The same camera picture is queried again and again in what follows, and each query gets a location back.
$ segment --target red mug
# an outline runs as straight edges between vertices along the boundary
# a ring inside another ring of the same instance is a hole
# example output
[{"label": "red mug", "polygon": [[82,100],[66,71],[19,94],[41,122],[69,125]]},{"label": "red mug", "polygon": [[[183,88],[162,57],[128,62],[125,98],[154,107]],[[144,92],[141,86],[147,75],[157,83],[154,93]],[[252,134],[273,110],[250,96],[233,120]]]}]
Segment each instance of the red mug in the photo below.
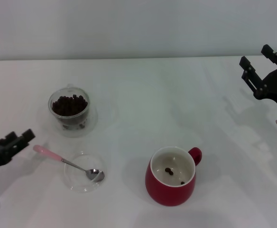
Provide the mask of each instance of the red mug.
[{"label": "red mug", "polygon": [[178,147],[164,147],[156,151],[145,176],[151,198],[165,206],[184,203],[194,190],[195,166],[201,159],[202,152],[196,147],[189,152]]}]

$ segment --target white wall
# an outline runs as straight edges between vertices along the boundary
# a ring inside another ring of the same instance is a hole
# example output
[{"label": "white wall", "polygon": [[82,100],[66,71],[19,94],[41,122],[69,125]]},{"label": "white wall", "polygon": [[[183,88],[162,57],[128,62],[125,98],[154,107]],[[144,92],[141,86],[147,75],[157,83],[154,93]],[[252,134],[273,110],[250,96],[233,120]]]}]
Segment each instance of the white wall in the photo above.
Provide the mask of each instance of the white wall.
[{"label": "white wall", "polygon": [[277,0],[0,0],[0,59],[277,51]]}]

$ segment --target metal spoon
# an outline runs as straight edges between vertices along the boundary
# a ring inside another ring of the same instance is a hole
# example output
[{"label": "metal spoon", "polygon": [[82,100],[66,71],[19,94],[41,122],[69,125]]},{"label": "metal spoon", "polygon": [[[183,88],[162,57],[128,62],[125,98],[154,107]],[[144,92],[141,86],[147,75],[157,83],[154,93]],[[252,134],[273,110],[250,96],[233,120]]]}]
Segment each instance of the metal spoon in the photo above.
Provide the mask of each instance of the metal spoon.
[{"label": "metal spoon", "polygon": [[35,145],[33,147],[33,150],[40,153],[40,154],[42,154],[42,155],[44,155],[44,156],[47,156],[47,157],[52,158],[54,160],[66,163],[66,164],[71,165],[75,168],[78,168],[81,171],[84,171],[86,173],[87,178],[94,181],[94,182],[100,182],[105,178],[105,173],[103,171],[96,170],[96,169],[84,170],[83,168],[73,164],[72,162],[62,158],[58,154],[53,153],[52,151],[50,151],[50,150],[48,150],[45,147],[42,147],[40,145]]}]

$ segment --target small glass dish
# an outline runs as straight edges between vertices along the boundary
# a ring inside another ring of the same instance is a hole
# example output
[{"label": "small glass dish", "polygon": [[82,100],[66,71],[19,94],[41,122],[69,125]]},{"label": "small glass dish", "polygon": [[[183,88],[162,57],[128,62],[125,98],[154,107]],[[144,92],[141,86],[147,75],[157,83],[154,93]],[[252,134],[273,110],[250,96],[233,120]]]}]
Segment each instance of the small glass dish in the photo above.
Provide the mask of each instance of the small glass dish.
[{"label": "small glass dish", "polygon": [[[88,102],[88,105],[80,113],[71,116],[63,116],[58,115],[52,110],[53,103],[61,96],[72,97],[73,95],[76,95],[77,97],[83,96],[83,98]],[[54,92],[49,98],[48,108],[50,113],[56,119],[56,128],[62,135],[66,137],[79,137],[86,133],[85,129],[88,124],[87,117],[90,110],[90,99],[88,94],[81,88],[74,87],[72,84],[69,84],[66,88],[62,88]]]},{"label": "small glass dish", "polygon": [[102,181],[96,181],[99,179],[99,175],[101,175],[100,173],[93,180],[90,180],[87,178],[84,171],[65,164],[64,183],[69,189],[79,193],[87,193],[97,189],[106,180],[107,170],[105,162],[101,156],[78,151],[67,158],[67,160],[85,170],[98,169],[105,174],[105,178]]}]

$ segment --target mug handle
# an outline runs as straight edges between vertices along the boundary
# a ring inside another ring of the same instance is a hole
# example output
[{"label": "mug handle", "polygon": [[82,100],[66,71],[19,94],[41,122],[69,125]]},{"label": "mug handle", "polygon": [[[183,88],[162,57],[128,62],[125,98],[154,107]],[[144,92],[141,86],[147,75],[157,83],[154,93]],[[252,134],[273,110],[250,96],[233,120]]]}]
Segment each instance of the mug handle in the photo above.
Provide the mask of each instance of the mug handle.
[{"label": "mug handle", "polygon": [[202,160],[202,151],[199,148],[194,147],[188,153],[194,159],[195,165],[198,165]]}]

